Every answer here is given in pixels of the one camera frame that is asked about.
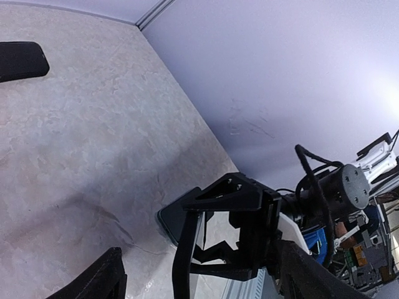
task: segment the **black plastic part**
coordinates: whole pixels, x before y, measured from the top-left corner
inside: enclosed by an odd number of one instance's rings
[[[42,77],[50,67],[35,42],[0,42],[0,82]]]
[[[185,200],[183,208],[186,211],[202,212],[258,211],[262,207],[262,189],[257,185],[260,184],[242,173],[227,174],[199,196]]]
[[[270,242],[278,235],[281,196],[241,173],[230,173],[206,188],[199,196],[183,202],[185,225],[173,262],[175,298],[189,298],[190,273],[246,281],[257,276]],[[229,211],[230,224],[240,229],[238,249],[221,242],[202,250],[195,247],[199,218],[204,212]],[[224,264],[198,265],[222,259]]]
[[[371,143],[370,145],[366,146],[364,149],[359,151],[357,153],[357,156],[358,156],[357,161],[359,161],[360,159],[364,158],[374,146],[378,145],[379,143],[381,143],[383,141],[387,142],[388,145],[390,145],[393,140],[392,140],[391,135],[389,133],[385,133],[384,135],[379,137],[379,139],[375,140],[373,143]]]
[[[196,281],[190,277],[196,240],[203,213],[187,212],[181,240],[172,266],[173,294],[175,298],[194,298]]]
[[[277,240],[273,247],[278,255],[285,299],[369,298],[326,271],[295,243]]]
[[[185,199],[200,195],[201,192],[201,189],[196,187],[178,198],[176,201],[164,207],[156,214],[156,218],[160,225],[175,246],[179,244],[181,231],[183,230],[186,219],[186,211],[183,210],[181,203]],[[206,221],[208,221],[212,216],[212,212],[207,213]]]
[[[47,299],[125,299],[122,250],[110,248],[73,282]]]

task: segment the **black cylindrical motor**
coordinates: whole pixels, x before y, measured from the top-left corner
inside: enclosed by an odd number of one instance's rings
[[[364,209],[369,200],[370,185],[359,168],[348,164],[319,178],[319,184],[328,202],[333,221],[344,219]],[[281,212],[295,221],[301,231],[310,232],[324,226],[321,198],[312,187],[295,194],[282,196]]]

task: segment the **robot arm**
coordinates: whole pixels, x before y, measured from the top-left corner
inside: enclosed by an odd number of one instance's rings
[[[397,157],[393,152],[394,145],[395,142],[387,133],[361,150],[358,153],[358,159],[351,163],[363,171],[370,186],[378,177],[398,165]]]
[[[258,269],[264,267],[272,276],[283,279],[286,298],[298,298],[298,293],[309,295],[306,298],[341,298],[336,297],[339,293],[366,298],[313,260],[302,234],[327,225],[329,252],[333,252],[333,221],[367,206],[374,182],[381,182],[381,177],[398,164],[394,145],[389,135],[384,135],[359,152],[357,161],[346,165],[322,159],[297,146],[307,176],[295,193],[282,195],[241,173],[229,173],[199,196],[182,201],[186,220],[173,263],[175,298],[190,297],[191,273],[246,281],[256,277]],[[305,156],[325,163],[318,169],[329,166],[335,169],[317,174],[310,169]],[[221,211],[229,212],[230,224],[240,229],[238,249],[233,250],[226,242],[206,250],[196,247],[203,214]],[[192,259],[201,263],[221,259],[224,263],[198,265]],[[325,292],[314,293],[316,289]]]

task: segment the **wire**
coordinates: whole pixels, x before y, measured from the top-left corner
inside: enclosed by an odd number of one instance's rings
[[[344,164],[342,164],[342,162],[340,162],[340,161],[334,161],[334,162],[330,162],[330,161],[329,161],[328,164],[319,166],[318,168],[313,169],[312,172],[313,172],[314,174],[317,174],[318,172],[320,172],[320,171],[322,171],[322,170],[324,170],[324,169],[326,169],[326,168],[328,168],[328,167],[336,167],[336,168],[339,168],[339,167],[342,167],[343,165],[344,165]],[[300,192],[301,192],[301,190],[304,188],[304,184],[306,183],[306,181],[308,180],[308,178],[309,178],[308,175],[304,176],[304,177],[299,181],[299,183],[298,183],[298,185],[297,185],[297,187],[296,187],[296,189],[295,189],[295,197],[298,199],[299,202],[301,202],[301,200],[302,200],[301,197],[300,197]]]
[[[280,189],[277,189],[276,191],[277,191],[277,192],[280,192],[280,191],[287,191],[287,192],[290,192],[290,193],[295,193],[294,190],[287,189],[287,188],[280,188]]]
[[[397,143],[397,141],[398,141],[398,136],[399,136],[399,130],[395,133],[395,135],[393,135],[393,144],[392,144],[392,147],[391,147],[391,149],[390,149],[390,153],[393,151],[393,148],[395,147],[395,144]]]
[[[323,162],[325,164],[330,164],[331,166],[333,162],[316,156],[315,154],[311,153],[301,145],[297,145],[295,147],[295,151],[298,155],[302,167],[304,168],[304,171],[306,172],[306,175],[309,177],[309,182],[315,191],[315,195],[321,200],[321,208],[325,222],[325,234],[326,234],[325,237],[327,239],[327,254],[323,261],[323,266],[325,268],[328,268],[329,265],[331,264],[332,256],[334,254],[334,225],[331,218],[331,211],[329,209],[329,204],[326,198],[324,197],[323,191],[321,190],[318,180],[316,180],[313,170],[310,168],[306,156],[314,160]]]

